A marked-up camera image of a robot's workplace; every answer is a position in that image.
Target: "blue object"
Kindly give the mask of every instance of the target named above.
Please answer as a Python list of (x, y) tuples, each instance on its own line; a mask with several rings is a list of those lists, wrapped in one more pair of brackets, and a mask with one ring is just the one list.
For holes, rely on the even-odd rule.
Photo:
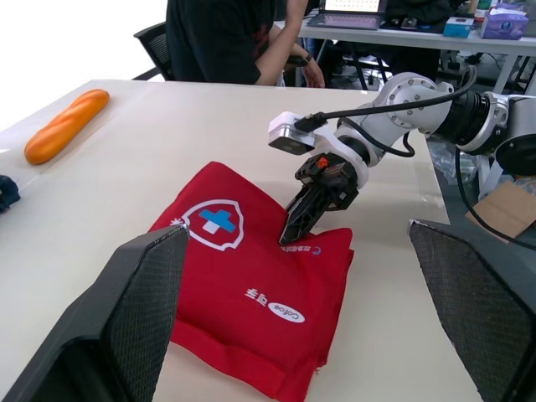
[(227, 211), (223, 211), (222, 209), (218, 211), (217, 214), (213, 214), (208, 209), (204, 209), (203, 211), (201, 211), (201, 214), (199, 214), (199, 216), (208, 220), (209, 222), (212, 222), (213, 224), (217, 224), (221, 229), (225, 230), (226, 232), (233, 233), (236, 229), (236, 227), (229, 220), (231, 214)]
[(0, 175), (0, 214), (6, 212), (11, 204), (19, 200), (17, 184), (8, 176)]
[(467, 38), (474, 23), (473, 18), (450, 17), (445, 24), (443, 36), (451, 38)]

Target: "red bag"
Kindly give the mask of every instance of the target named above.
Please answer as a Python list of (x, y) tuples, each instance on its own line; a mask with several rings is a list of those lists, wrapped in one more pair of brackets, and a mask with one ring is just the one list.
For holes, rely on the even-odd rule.
[(226, 166), (207, 165), (152, 226), (185, 221), (172, 342), (282, 402), (303, 401), (343, 302), (352, 232), (278, 239), (286, 211)]

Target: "blue cross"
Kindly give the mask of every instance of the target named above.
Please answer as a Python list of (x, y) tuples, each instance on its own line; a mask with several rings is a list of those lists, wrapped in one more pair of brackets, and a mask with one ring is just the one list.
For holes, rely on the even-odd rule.
[(220, 210), (217, 214), (213, 214), (208, 209), (201, 211), (199, 216), (207, 220), (207, 224), (203, 227), (210, 234), (214, 234), (218, 229), (223, 229), (226, 232), (233, 233), (236, 227), (229, 220), (231, 214), (227, 211)]

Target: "cable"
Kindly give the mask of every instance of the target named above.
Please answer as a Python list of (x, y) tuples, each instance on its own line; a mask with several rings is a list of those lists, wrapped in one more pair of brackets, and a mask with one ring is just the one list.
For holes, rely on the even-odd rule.
[(491, 57), (491, 58), (495, 61), (495, 65), (496, 65), (500, 70), (503, 69), (503, 67), (501, 67), (501, 66), (499, 65), (499, 60), (497, 60), (493, 54), (491, 54), (491, 53), (486, 53), (486, 54), (487, 54), (489, 57)]
[(467, 195), (466, 195), (466, 190), (463, 188), (463, 182), (461, 180), (461, 168), (460, 168), (460, 155), (461, 155), (461, 152), (460, 152), (460, 149), (459, 148), (456, 148), (456, 180), (458, 182), (458, 189), (460, 190), (460, 195), (461, 195), (461, 200), (463, 201), (463, 203), (466, 205), (467, 209), (469, 209), (469, 212), (471, 213), (472, 216), (475, 217), (475, 219), (477, 220), (477, 222), (484, 228), (486, 229), (487, 231), (493, 233), (494, 235), (498, 236), (498, 237), (501, 237), (511, 243), (514, 243), (515, 245), (520, 245), (522, 247), (525, 247), (529, 250), (534, 250), (536, 251), (536, 245), (531, 245), (529, 243), (525, 243), (523, 241), (520, 241), (520, 240), (516, 240), (502, 232), (499, 232), (498, 230), (492, 228), (489, 224), (487, 224), (484, 219), (481, 218), (481, 216), (477, 213), (477, 211), (475, 211), (475, 209), (471, 206), (471, 204), (469, 204), (469, 200), (467, 199)]
[(362, 128), (359, 124), (357, 124), (355, 121), (348, 119), (347, 117), (341, 117), (341, 119), (339, 120), (339, 125), (341, 122), (346, 123), (349, 126), (351, 126), (355, 131), (361, 134), (368, 142), (378, 147), (382, 151), (392, 153), (393, 155), (396, 155), (397, 157), (414, 157), (415, 156), (415, 149), (413, 149), (413, 147), (410, 145), (410, 142), (409, 142), (410, 134), (408, 132), (406, 132), (404, 135), (404, 147), (405, 149), (408, 150), (408, 152), (404, 152), (404, 151), (399, 151), (398, 149), (388, 147), (385, 144), (382, 144), (381, 142), (376, 140), (374, 137), (372, 137), (370, 134), (368, 134), (367, 131), (364, 128)]
[(398, 105), (389, 105), (389, 106), (379, 106), (379, 107), (367, 107), (364, 109), (352, 109), (349, 111), (334, 111), (331, 113), (319, 112), (312, 116), (307, 116), (295, 123), (295, 127), (298, 130), (304, 132), (311, 132), (316, 130), (318, 127), (323, 126), (327, 120), (338, 119), (341, 117), (355, 117), (355, 116), (366, 116), (366, 115), (378, 115), (380, 113), (392, 113), (394, 111), (407, 111), (409, 109), (418, 109), (420, 107), (429, 107), (440, 105), (441, 103), (446, 103), (453, 101), (463, 95), (465, 95), (475, 82), (477, 82), (477, 68), (474, 65), (470, 65), (468, 68), (469, 80), (467, 83), (462, 86), (459, 90), (454, 91), (448, 95), (439, 96), (437, 98), (428, 99), (428, 100), (418, 100), (416, 102), (403, 103)]
[(393, 111), (407, 111), (409, 109), (418, 109), (420, 107), (429, 107), (440, 105), (441, 103), (446, 103), (458, 99), (459, 97), (465, 95), (469, 89), (477, 82), (477, 68), (473, 65), (469, 66), (470, 78), (467, 83), (462, 86), (459, 90), (452, 92), (448, 95), (439, 96), (437, 98), (428, 99), (428, 100), (418, 100), (416, 102), (390, 105), (390, 106), (379, 106), (379, 107), (368, 107), (366, 109), (352, 109), (350, 111), (334, 111), (332, 113), (325, 113), (326, 119), (337, 119), (340, 117), (355, 117), (355, 116), (364, 116), (364, 115), (378, 115), (380, 113), (391, 113)]

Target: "table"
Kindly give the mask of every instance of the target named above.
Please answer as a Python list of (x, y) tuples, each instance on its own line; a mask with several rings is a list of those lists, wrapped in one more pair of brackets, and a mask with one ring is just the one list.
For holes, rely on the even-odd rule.
[[(536, 56), (536, 38), (520, 40), (482, 39), (477, 31), (472, 31), (467, 39), (448, 38), (438, 33), (424, 33), (406, 30), (379, 29), (368, 31), (363, 29), (313, 28), (304, 20), (300, 37), (311, 39), (343, 40), (363, 44), (390, 44), (393, 46), (411, 46), (425, 49), (468, 50), (474, 53), (505, 54), (507, 58), (501, 74), (495, 84), (494, 92), (502, 93), (518, 56)], [(282, 28), (285, 24), (277, 22)], [(527, 95), (536, 95), (536, 78), (528, 86)]]
[[(110, 108), (69, 152), (27, 167), (26, 139), (89, 88), (108, 90)], [(293, 175), (305, 157), (266, 145), (270, 120), (283, 111), (331, 111), (373, 97), (101, 80), (0, 133), (0, 149), (8, 143), (15, 150), (4, 153), (11, 156), (0, 170), (32, 177), (22, 186), (23, 199), (0, 217), (0, 397), (116, 247), (146, 232), (203, 165), (226, 163), (288, 203), (300, 187)], [(425, 139), (414, 134), (411, 143), (416, 158), (387, 156), (348, 211), (327, 214), (318, 224), (318, 230), (351, 227), (356, 254), (330, 361), (313, 379), (309, 402), (481, 401), (441, 328), (406, 235), (409, 219), (447, 221)], [(268, 399), (171, 345), (154, 400)]]

